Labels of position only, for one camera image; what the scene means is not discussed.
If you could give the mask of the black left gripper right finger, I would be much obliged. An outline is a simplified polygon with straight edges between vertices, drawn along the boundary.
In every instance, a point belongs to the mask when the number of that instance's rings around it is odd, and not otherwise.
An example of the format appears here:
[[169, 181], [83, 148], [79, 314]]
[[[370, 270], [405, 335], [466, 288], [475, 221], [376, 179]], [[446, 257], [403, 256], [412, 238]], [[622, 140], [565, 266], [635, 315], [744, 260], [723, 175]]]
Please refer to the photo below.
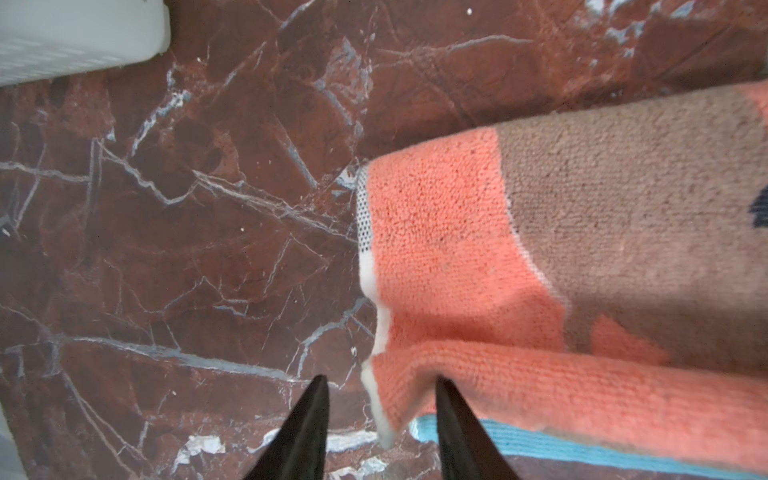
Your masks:
[[456, 385], [440, 376], [435, 394], [442, 478], [519, 480]]

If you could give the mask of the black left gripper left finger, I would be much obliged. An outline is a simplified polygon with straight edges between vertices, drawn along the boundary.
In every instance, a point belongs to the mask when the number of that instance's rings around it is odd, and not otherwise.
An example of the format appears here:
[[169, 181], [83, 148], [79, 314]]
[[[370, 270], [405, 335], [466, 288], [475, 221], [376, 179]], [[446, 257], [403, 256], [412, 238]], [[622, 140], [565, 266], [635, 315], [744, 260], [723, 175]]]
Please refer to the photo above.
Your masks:
[[317, 375], [244, 479], [322, 479], [328, 424], [328, 380]]

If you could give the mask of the brown pink striped towel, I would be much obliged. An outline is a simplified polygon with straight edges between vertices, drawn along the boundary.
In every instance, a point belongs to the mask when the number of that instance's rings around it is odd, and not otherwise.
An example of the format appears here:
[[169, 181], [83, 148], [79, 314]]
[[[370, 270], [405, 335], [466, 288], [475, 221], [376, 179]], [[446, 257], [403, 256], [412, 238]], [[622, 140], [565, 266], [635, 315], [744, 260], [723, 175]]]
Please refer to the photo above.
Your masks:
[[767, 472], [767, 85], [543, 115], [357, 177], [362, 367], [392, 446], [451, 379], [561, 442]]

